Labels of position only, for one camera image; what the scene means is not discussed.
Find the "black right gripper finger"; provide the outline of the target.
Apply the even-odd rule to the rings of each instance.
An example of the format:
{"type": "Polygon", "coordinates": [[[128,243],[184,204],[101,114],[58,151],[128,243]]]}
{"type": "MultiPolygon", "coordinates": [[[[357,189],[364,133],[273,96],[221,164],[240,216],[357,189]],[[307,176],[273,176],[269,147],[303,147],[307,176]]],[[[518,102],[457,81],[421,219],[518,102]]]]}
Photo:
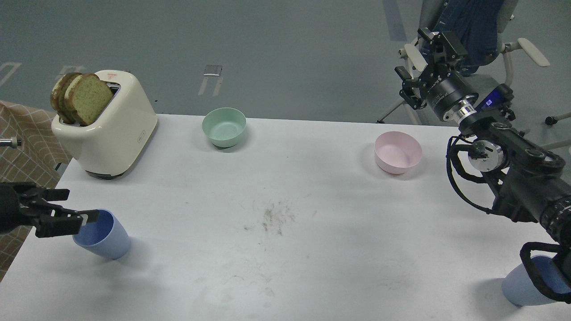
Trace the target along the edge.
{"type": "Polygon", "coordinates": [[[428,46],[424,57],[430,66],[455,67],[468,57],[467,49],[453,31],[430,31],[421,27],[418,36],[428,46]]]}
{"type": "Polygon", "coordinates": [[[401,90],[398,92],[400,97],[413,110],[420,110],[426,107],[424,99],[422,99],[422,90],[426,89],[426,82],[420,79],[414,79],[404,66],[394,68],[398,77],[401,79],[401,90]]]}

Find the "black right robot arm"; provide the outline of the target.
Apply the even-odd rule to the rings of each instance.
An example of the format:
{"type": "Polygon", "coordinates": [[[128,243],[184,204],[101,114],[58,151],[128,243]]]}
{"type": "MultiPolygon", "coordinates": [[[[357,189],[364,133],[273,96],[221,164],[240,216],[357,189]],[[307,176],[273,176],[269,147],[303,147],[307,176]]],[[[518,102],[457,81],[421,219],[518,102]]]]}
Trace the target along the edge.
{"type": "Polygon", "coordinates": [[[411,108],[430,108],[453,121],[459,135],[449,139],[446,172],[455,193],[475,209],[513,222],[536,222],[554,244],[528,242],[521,264],[502,282],[514,305],[570,303],[570,186],[561,174],[565,160],[528,141],[510,121],[513,92],[502,83],[485,98],[459,72],[468,52],[451,31],[418,29],[417,41],[398,66],[400,97],[411,108]]]}

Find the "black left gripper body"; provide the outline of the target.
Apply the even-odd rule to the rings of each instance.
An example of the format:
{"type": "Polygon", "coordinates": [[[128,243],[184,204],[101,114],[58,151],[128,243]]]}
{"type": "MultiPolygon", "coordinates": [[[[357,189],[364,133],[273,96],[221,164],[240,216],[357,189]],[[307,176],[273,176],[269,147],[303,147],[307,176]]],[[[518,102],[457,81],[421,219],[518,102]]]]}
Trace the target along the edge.
{"type": "Polygon", "coordinates": [[[49,205],[51,189],[38,186],[30,181],[12,184],[17,198],[17,217],[24,226],[34,226],[38,238],[53,237],[53,224],[50,222],[53,207],[49,205]]]}

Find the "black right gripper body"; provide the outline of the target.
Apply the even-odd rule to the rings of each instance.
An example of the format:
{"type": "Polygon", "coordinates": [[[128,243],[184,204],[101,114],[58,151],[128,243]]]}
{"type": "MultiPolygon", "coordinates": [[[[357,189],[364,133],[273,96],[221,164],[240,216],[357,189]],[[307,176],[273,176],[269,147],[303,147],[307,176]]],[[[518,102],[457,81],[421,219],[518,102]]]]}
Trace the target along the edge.
{"type": "Polygon", "coordinates": [[[420,72],[413,89],[413,108],[430,108],[440,121],[457,121],[470,114],[479,94],[455,70],[467,52],[443,49],[426,60],[413,50],[413,67],[420,72]]]}

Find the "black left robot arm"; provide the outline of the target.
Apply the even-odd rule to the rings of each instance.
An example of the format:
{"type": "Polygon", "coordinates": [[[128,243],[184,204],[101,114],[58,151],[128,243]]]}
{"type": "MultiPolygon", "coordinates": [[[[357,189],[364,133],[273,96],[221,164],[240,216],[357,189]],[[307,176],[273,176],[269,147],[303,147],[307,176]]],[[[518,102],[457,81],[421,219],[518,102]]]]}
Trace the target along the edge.
{"type": "Polygon", "coordinates": [[[99,210],[71,210],[54,201],[68,199],[68,189],[49,189],[31,181],[0,185],[1,234],[20,226],[35,227],[37,238],[77,235],[80,228],[98,221],[99,210]]]}

